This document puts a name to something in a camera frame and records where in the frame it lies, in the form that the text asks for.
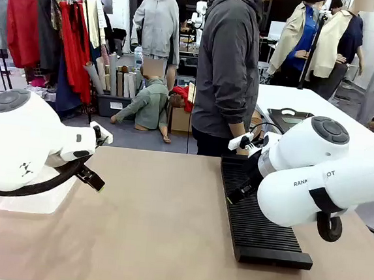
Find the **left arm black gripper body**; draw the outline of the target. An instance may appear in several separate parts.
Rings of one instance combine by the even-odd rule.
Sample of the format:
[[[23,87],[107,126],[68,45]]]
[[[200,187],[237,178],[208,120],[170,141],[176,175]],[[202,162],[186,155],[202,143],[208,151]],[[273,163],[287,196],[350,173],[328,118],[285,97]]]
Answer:
[[[94,171],[89,169],[86,165],[81,164],[80,167],[78,167],[74,175],[77,178],[79,178],[81,181],[90,182],[93,179]]]

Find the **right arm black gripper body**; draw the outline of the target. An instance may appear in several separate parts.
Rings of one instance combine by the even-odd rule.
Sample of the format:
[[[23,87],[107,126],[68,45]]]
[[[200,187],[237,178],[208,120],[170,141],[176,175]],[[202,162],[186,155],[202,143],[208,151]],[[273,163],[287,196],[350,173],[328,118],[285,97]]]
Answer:
[[[264,177],[259,172],[259,170],[252,171],[249,174],[249,179],[242,185],[243,197],[245,198],[251,193],[256,192],[263,179]]]

